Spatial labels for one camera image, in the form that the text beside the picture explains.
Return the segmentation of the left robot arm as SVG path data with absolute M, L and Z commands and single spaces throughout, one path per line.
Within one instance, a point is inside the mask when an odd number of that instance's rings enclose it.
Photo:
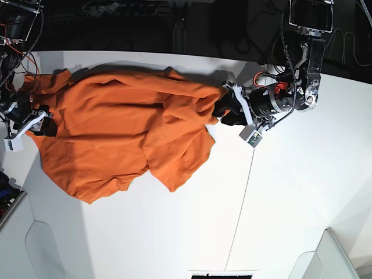
M 321 67 L 326 42 L 332 32 L 333 1 L 290 1 L 281 13 L 280 46 L 284 70 L 256 73 L 249 87 L 225 82 L 225 96 L 217 101 L 212 115 L 229 125 L 244 125 L 255 131 L 278 124 L 276 115 L 317 105 Z

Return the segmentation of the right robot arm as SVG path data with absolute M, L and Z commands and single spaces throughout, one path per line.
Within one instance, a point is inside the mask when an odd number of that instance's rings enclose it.
M 43 8 L 41 1 L 1 1 L 1 119 L 10 139 L 26 131 L 54 137 L 58 130 L 49 106 L 32 104 L 41 75 L 31 51 L 44 28 Z M 35 66 L 35 72 L 25 71 L 31 84 L 17 90 L 13 79 L 26 59 Z

